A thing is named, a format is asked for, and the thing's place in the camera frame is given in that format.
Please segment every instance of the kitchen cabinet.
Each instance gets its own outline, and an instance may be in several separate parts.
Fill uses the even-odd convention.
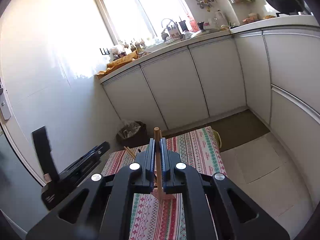
[[[320,113],[319,28],[264,31],[272,83],[294,94]]]
[[[228,38],[189,48],[210,116],[245,106],[244,82],[235,42]]]
[[[139,66],[108,80],[103,87],[122,120],[145,123],[150,135],[154,127],[167,130]]]
[[[314,206],[320,200],[320,116],[295,96],[272,88],[270,126],[292,152]]]
[[[266,123],[269,123],[270,70],[261,31],[238,35],[235,41],[243,71],[247,105]]]
[[[141,67],[169,129],[209,117],[188,48],[165,53]]]

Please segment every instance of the trash bin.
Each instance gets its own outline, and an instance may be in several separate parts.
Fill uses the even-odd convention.
[[[126,146],[129,148],[134,148],[142,145],[149,144],[149,136],[147,134],[147,126],[145,123],[140,121],[135,121],[140,125],[139,130],[132,136],[128,138],[122,138],[119,133],[116,135],[116,140],[118,143],[120,143],[122,146]]]

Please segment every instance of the patterned tablecloth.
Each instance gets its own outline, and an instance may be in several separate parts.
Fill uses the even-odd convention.
[[[148,145],[133,148],[145,151]],[[210,126],[167,139],[168,150],[178,152],[181,161],[196,168],[200,173],[212,175],[222,172],[226,175],[220,157],[217,140]],[[134,160],[125,151],[110,155],[102,174],[108,176]],[[186,223],[182,195],[176,199],[164,200],[159,205],[151,194],[135,194],[133,198],[129,240],[186,239]]]

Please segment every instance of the countertop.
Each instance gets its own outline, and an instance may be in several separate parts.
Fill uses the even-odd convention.
[[[142,62],[145,62],[147,60],[150,60],[154,57],[157,57],[161,54],[164,54],[166,52],[179,49],[197,42],[205,41],[205,40],[210,40],[222,36],[227,36],[231,35],[234,33],[240,33],[240,32],[245,32],[245,31],[250,31],[254,29],[260,29],[260,28],[266,28],[266,27],[275,27],[275,26],[284,26],[284,25],[304,25],[304,26],[313,26],[313,27],[319,27],[319,24],[316,20],[316,18],[312,15],[292,15],[292,16],[284,16],[284,17],[277,17],[277,18],[271,18],[267,20],[261,20],[258,22],[242,25],[236,28],[233,28],[228,31],[220,31],[216,33],[210,33],[202,36],[198,36],[186,41],[181,41],[172,45],[169,45],[165,48],[156,50],[146,56],[143,56],[133,62],[128,63],[127,65],[124,65],[123,67],[111,72],[110,74],[104,76],[103,78],[100,79],[100,83],[103,83],[110,78],[118,75],[121,72],[126,71],[129,68],[132,68],[136,66],[137,64],[141,64]]]

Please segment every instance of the door handle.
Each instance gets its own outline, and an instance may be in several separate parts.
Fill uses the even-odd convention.
[[[5,99],[4,94],[6,91],[4,91],[4,87],[2,84],[2,80],[0,79],[0,109],[2,112],[2,116],[5,120],[9,120],[11,117],[11,113],[7,104],[7,100]]]

